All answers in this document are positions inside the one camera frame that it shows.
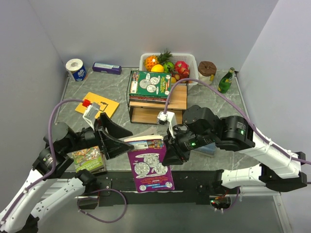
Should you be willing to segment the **red 13-Storey Treehouse book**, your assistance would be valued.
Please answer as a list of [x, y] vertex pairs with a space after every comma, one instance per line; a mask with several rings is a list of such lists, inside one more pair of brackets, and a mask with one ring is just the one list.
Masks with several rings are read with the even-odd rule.
[[129, 99], [132, 101], [154, 101], [154, 102], [165, 102], [166, 98], [154, 98], [146, 96], [130, 96]]

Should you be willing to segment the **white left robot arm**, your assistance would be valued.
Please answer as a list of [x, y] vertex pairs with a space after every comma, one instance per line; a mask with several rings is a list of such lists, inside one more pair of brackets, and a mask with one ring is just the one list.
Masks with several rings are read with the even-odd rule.
[[77, 133], [64, 122], [52, 125], [49, 132], [52, 139], [45, 136], [46, 147], [33, 163], [19, 193], [0, 214], [2, 233], [35, 233], [67, 201], [97, 191], [97, 178], [83, 169], [48, 198], [42, 197], [73, 163], [68, 153], [97, 146], [109, 160], [134, 148], [121, 140], [133, 133], [114, 123], [106, 114], [100, 114], [93, 127]]

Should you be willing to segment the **Little Women floral book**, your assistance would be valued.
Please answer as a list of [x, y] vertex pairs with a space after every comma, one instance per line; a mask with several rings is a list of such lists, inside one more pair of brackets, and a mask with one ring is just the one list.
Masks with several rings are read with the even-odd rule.
[[154, 104], [165, 104], [166, 100], [147, 100], [147, 99], [130, 99], [130, 102], [144, 102], [144, 103], [154, 103]]

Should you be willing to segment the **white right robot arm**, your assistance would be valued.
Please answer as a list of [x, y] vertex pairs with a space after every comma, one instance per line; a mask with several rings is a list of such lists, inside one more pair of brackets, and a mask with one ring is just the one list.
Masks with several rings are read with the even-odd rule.
[[219, 149], [243, 153], [259, 164], [249, 168], [216, 170], [210, 187], [217, 193], [243, 186], [262, 186], [277, 192], [290, 192], [308, 185], [301, 166], [304, 153], [293, 153], [273, 141], [241, 116], [219, 118], [209, 108], [194, 105], [176, 122], [173, 112], [160, 112], [159, 124], [167, 124], [163, 165], [182, 165], [194, 149], [215, 144]]

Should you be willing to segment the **green back-cover Treehouse book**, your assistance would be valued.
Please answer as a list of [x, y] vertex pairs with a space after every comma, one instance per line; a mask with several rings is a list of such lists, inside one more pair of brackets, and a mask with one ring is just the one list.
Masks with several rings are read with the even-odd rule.
[[171, 91], [169, 73], [134, 70], [130, 74], [129, 96], [166, 99]]

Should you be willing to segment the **purple back-cover Treehouse book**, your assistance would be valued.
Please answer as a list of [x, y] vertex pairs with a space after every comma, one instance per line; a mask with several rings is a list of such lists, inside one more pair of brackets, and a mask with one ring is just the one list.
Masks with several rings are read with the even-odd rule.
[[156, 127], [128, 137], [124, 142], [134, 146], [127, 154], [137, 192], [174, 190], [171, 168], [162, 164], [166, 146]]

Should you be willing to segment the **green 65-Storey Treehouse book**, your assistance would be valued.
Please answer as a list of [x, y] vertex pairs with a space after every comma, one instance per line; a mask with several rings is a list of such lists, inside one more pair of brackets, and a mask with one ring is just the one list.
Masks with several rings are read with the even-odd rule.
[[98, 146], [83, 149], [72, 153], [75, 171], [86, 169], [96, 172], [104, 168], [104, 159]]

